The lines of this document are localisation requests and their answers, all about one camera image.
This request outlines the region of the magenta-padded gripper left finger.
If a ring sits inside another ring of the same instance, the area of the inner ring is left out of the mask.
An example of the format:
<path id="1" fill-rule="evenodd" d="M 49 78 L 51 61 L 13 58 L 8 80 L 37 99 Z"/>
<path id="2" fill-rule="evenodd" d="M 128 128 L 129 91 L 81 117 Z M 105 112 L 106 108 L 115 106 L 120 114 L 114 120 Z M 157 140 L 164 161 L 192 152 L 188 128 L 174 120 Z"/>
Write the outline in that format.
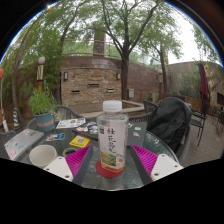
<path id="1" fill-rule="evenodd" d="M 44 170 L 76 185 L 81 185 L 92 156 L 93 147 L 88 145 L 66 158 L 58 156 Z"/>

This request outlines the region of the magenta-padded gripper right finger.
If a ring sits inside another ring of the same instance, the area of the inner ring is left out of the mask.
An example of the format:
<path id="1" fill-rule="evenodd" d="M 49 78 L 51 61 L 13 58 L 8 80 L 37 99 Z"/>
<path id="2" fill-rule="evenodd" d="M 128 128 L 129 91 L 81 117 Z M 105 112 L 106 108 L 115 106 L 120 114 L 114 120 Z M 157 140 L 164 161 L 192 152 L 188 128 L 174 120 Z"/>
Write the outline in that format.
<path id="1" fill-rule="evenodd" d="M 144 185 L 182 169 L 179 163 L 166 154 L 156 155 L 140 146 L 131 145 L 130 154 Z"/>

